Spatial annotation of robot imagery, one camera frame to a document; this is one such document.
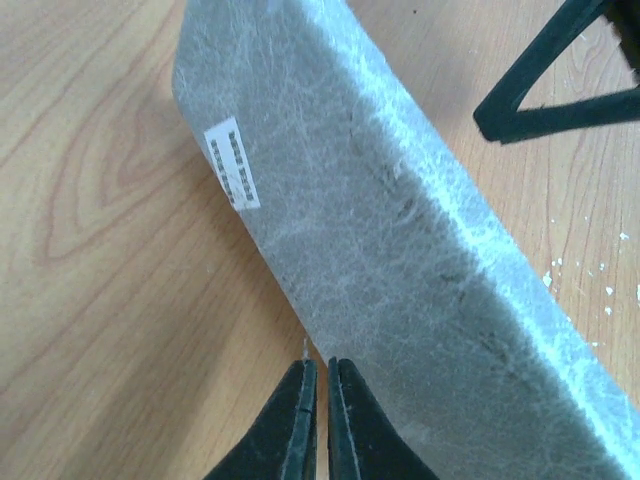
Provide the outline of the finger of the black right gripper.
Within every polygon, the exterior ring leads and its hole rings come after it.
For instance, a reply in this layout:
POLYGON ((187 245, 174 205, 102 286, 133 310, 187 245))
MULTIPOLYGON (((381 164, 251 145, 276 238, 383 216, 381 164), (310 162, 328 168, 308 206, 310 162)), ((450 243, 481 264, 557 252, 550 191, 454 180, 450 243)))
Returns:
POLYGON ((473 113, 483 137, 502 144, 639 119, 637 86, 570 104, 521 110, 532 86, 597 18, 613 25, 634 78, 639 78, 639 3, 566 1, 473 113))

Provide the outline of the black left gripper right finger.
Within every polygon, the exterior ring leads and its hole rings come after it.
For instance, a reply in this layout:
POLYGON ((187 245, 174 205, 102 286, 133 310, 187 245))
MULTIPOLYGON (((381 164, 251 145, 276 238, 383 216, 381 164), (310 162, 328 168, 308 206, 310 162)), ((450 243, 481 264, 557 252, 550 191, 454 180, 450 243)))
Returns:
POLYGON ((435 479, 398 435, 356 365, 328 364, 328 453, 331 479, 435 479))

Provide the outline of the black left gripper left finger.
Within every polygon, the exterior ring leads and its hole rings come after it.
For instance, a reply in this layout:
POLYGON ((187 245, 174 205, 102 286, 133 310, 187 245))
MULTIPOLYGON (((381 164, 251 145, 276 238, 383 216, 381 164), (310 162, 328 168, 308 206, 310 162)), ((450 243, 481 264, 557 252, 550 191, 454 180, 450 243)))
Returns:
POLYGON ((317 464, 317 366, 296 360, 251 427, 208 479, 314 479, 317 464))

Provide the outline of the grey glasses case teal lining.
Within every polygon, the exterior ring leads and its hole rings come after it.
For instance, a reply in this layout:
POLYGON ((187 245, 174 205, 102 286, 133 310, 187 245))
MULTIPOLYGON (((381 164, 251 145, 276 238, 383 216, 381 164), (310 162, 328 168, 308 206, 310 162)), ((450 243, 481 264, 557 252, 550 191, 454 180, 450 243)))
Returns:
POLYGON ((638 477, 638 411, 344 2, 188 2, 173 94, 322 357, 435 479, 638 477))

